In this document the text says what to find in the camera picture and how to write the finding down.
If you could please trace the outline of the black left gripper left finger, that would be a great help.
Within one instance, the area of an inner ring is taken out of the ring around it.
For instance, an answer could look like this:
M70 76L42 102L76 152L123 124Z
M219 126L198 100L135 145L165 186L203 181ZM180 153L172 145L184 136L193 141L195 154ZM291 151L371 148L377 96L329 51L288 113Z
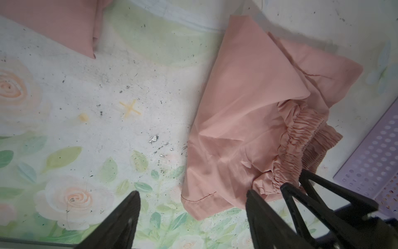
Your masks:
M133 191L75 248L131 249L140 210L140 193Z

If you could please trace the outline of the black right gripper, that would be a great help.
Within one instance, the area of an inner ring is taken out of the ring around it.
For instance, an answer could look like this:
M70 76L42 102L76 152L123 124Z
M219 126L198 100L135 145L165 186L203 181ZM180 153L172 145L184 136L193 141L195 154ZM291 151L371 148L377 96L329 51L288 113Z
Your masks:
M378 203L303 170L299 182L306 193L292 184L283 184L281 192L292 217L297 235L315 249L396 249L398 221L370 217ZM328 208L315 191L314 182L350 204L337 210Z

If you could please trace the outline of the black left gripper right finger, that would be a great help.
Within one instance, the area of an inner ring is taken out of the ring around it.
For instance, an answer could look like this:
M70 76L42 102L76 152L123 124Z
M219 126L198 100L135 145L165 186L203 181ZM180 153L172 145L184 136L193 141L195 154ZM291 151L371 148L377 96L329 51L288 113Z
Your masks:
M246 213L255 249L311 249L254 190L246 194Z

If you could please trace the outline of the pink garments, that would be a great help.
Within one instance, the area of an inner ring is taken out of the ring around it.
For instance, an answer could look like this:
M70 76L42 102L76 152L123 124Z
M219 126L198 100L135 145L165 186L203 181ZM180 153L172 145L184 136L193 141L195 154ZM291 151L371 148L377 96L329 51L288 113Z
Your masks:
M274 201L283 184L299 186L342 139L327 123L330 108L362 71L231 16L189 135L185 210L201 221L243 209L249 190Z

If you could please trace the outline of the pink pixel-print t-shirt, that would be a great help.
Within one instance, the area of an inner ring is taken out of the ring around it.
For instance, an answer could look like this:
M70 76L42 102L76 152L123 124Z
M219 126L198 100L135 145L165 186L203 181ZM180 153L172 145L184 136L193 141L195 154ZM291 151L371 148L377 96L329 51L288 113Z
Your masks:
M1 1L1 16L94 59L112 1Z

